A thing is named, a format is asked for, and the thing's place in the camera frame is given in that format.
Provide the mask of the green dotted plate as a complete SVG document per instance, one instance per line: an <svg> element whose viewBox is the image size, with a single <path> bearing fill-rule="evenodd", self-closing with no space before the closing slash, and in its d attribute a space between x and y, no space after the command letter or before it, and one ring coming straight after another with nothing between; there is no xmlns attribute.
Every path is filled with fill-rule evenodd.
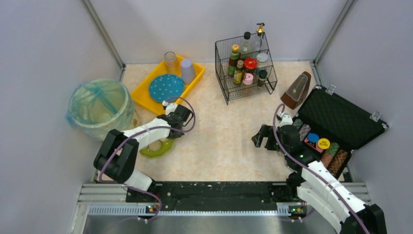
<svg viewBox="0 0 413 234"><path fill-rule="evenodd" d="M161 149L157 152L150 151L148 149L148 146L146 146L142 148L141 150L139 150L139 153L143 156L150 157L150 158L163 156L164 154L166 154L172 149L174 141L175 141L174 139L170 139L169 142L162 143Z"/></svg>

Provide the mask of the blue dotted plate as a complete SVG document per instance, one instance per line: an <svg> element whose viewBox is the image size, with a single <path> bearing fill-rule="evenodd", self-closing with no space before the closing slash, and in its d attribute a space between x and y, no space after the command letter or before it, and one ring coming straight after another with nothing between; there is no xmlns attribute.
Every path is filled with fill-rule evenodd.
<svg viewBox="0 0 413 234"><path fill-rule="evenodd" d="M157 76L148 88L150 97L156 102L176 101L184 91L183 80L174 74Z"/></svg>

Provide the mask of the pink transparent cup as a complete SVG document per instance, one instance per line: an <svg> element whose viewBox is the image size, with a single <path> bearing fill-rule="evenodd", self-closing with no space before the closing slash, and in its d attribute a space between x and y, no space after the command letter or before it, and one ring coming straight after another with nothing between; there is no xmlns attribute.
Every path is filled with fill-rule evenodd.
<svg viewBox="0 0 413 234"><path fill-rule="evenodd" d="M167 74L179 75L179 62L174 61L165 61L165 68Z"/></svg>

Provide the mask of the pink lid spice jar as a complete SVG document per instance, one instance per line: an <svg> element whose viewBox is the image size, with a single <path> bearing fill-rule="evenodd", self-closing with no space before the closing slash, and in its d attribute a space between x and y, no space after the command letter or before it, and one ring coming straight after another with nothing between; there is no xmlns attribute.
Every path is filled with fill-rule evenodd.
<svg viewBox="0 0 413 234"><path fill-rule="evenodd" d="M253 80L254 80L254 75L253 74L251 74L251 73L245 73L244 74L244 77L243 77L243 81L242 81L242 83L244 84L244 85L251 85L252 83L253 83Z"/></svg>

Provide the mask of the purple plastic cup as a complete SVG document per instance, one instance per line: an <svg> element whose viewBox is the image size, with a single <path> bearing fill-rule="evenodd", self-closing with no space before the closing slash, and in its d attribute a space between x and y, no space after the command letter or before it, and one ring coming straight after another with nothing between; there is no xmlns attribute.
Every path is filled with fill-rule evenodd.
<svg viewBox="0 0 413 234"><path fill-rule="evenodd" d="M181 61L180 66L181 79L183 80L184 84L190 85L196 77L192 61L190 59L185 58Z"/></svg>

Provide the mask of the small black lid jar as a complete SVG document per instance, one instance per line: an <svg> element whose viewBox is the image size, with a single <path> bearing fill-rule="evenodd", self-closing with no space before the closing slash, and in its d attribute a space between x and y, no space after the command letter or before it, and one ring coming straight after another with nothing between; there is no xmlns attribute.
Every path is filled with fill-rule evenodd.
<svg viewBox="0 0 413 234"><path fill-rule="evenodd" d="M258 86L263 87L265 85L267 78L267 71L266 70L260 70L258 74Z"/></svg>

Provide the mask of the blue transparent cup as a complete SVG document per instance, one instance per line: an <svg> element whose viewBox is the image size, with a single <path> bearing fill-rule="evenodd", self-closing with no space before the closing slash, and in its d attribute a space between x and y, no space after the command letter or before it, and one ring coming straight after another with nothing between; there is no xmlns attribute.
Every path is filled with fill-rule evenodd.
<svg viewBox="0 0 413 234"><path fill-rule="evenodd" d="M176 54L174 52L168 51L164 54L164 62L165 61L174 61L174 60L177 60Z"/></svg>

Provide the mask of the small yellow oil bottle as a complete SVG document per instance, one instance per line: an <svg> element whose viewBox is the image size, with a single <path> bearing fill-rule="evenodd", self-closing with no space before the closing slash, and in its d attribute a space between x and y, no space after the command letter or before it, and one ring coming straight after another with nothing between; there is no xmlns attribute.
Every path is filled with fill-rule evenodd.
<svg viewBox="0 0 413 234"><path fill-rule="evenodd" d="M234 83L235 84L240 84L243 80L243 70L244 70L244 61L243 60L238 60L236 69L234 72Z"/></svg>

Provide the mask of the red lid sauce jar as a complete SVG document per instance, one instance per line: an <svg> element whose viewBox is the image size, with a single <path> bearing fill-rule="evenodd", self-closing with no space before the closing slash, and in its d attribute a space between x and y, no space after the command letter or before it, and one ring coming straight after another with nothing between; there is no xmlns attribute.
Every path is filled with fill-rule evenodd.
<svg viewBox="0 0 413 234"><path fill-rule="evenodd" d="M245 58L244 59L244 72L255 74L257 69L257 60L255 58Z"/></svg>

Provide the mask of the silver lid white can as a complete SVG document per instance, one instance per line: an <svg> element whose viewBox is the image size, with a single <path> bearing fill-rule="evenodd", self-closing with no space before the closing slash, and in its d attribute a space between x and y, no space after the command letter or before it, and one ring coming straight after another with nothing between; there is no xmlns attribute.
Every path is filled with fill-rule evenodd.
<svg viewBox="0 0 413 234"><path fill-rule="evenodd" d="M257 61L256 74L257 75L259 75L261 70L267 69L268 60L269 60L269 56L267 53L261 52L257 54L256 56L256 61Z"/></svg>

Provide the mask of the yellow cap sauce bottle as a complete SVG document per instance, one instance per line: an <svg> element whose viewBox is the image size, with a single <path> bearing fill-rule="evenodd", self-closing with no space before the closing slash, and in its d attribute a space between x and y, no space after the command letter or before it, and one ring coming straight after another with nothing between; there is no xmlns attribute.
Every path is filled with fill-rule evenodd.
<svg viewBox="0 0 413 234"><path fill-rule="evenodd" d="M239 45L234 44L231 47L231 53L228 61L228 69L227 73L229 76L233 76L235 74L235 70L237 67L237 63L240 57L240 52L239 52Z"/></svg>

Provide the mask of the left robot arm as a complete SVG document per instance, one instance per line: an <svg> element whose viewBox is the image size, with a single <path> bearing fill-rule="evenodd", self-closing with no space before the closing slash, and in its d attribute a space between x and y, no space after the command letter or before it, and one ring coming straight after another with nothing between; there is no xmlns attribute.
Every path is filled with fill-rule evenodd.
<svg viewBox="0 0 413 234"><path fill-rule="evenodd" d="M94 159L93 166L118 184L147 191L152 178L136 166L137 153L157 140L184 135L187 121L195 118L192 108L170 103L165 113L134 129L110 130Z"/></svg>

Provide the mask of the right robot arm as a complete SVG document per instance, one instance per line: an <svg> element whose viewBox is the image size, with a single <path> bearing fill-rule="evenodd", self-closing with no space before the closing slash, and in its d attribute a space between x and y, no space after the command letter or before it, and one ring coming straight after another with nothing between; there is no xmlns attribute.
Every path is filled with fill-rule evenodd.
<svg viewBox="0 0 413 234"><path fill-rule="evenodd" d="M338 181L338 169L349 155L341 144L314 132L308 124L280 124L275 130L264 124L252 141L260 147L265 137L266 149L282 152L293 170L286 193L310 203L336 233L387 233L382 209L368 205Z"/></svg>

